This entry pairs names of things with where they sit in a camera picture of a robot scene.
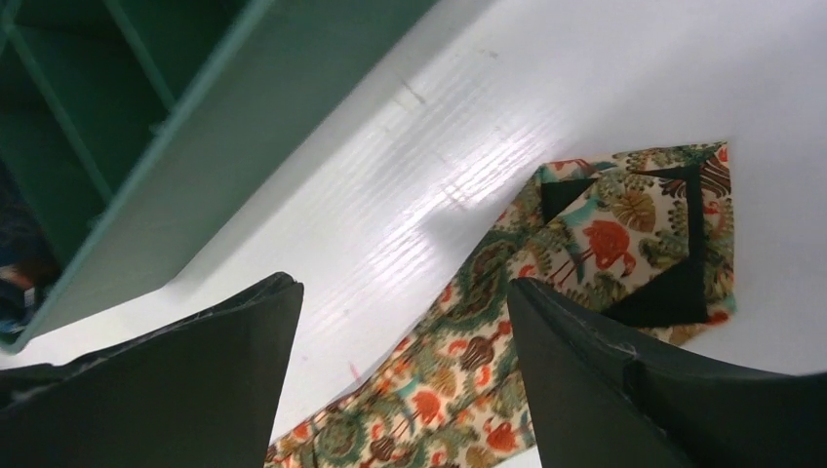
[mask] floral fabric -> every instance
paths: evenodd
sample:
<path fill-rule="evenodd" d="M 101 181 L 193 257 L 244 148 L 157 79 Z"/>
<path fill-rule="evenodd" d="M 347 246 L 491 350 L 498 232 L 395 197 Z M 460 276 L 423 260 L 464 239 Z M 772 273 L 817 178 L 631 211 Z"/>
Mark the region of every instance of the floral fabric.
<path fill-rule="evenodd" d="M 509 280 L 534 277 L 609 313 L 700 254 L 700 320 L 640 328 L 679 345 L 734 309 L 732 235 L 725 143 L 543 165 L 376 373 L 276 441 L 265 466 L 494 466 L 534 445 Z"/>

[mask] green shelf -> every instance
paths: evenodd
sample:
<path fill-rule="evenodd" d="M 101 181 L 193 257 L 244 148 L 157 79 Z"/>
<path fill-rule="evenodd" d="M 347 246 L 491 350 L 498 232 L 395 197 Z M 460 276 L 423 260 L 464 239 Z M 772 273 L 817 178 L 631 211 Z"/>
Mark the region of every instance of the green shelf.
<path fill-rule="evenodd" d="M 123 42 L 12 26 L 7 34 L 109 200 L 167 112 Z"/>
<path fill-rule="evenodd" d="M 0 0 L 0 159 L 65 265 L 0 349 L 170 282 L 435 3 Z"/>
<path fill-rule="evenodd" d="M 0 56 L 0 160 L 67 265 L 105 208 L 14 50 Z"/>
<path fill-rule="evenodd" d="M 232 16 L 219 0 L 105 0 L 164 105 L 171 109 Z"/>

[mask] white floor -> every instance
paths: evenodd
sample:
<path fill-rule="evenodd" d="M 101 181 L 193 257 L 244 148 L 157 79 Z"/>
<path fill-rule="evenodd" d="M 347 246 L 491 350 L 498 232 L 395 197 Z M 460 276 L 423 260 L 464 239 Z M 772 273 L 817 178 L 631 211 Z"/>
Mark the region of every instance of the white floor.
<path fill-rule="evenodd" d="M 443 0 L 177 280 L 0 368 L 68 361 L 284 270 L 306 299 L 278 435 L 374 368 L 538 162 L 725 138 L 739 312 L 689 348 L 827 369 L 825 44 L 820 0 Z"/>

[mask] shelf compartment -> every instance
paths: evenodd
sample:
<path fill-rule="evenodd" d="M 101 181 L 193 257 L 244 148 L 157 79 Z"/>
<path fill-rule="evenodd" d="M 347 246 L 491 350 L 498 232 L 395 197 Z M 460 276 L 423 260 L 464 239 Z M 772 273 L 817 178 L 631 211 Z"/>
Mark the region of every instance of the shelf compartment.
<path fill-rule="evenodd" d="M 166 110 L 122 40 L 6 24 L 98 192 L 108 202 Z"/>
<path fill-rule="evenodd" d="M 103 199 L 11 47 L 0 56 L 0 97 L 0 159 L 66 266 Z"/>
<path fill-rule="evenodd" d="M 172 109 L 233 18 L 221 0 L 103 0 Z"/>

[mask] patterned cloth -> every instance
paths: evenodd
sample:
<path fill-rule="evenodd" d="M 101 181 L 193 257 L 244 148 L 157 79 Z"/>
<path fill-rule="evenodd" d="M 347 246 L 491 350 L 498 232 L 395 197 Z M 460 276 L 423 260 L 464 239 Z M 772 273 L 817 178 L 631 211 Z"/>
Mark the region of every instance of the patterned cloth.
<path fill-rule="evenodd" d="M 376 373 L 265 466 L 494 466 L 534 445 L 509 280 L 680 345 L 734 310 L 732 239 L 725 143 L 543 165 Z"/>

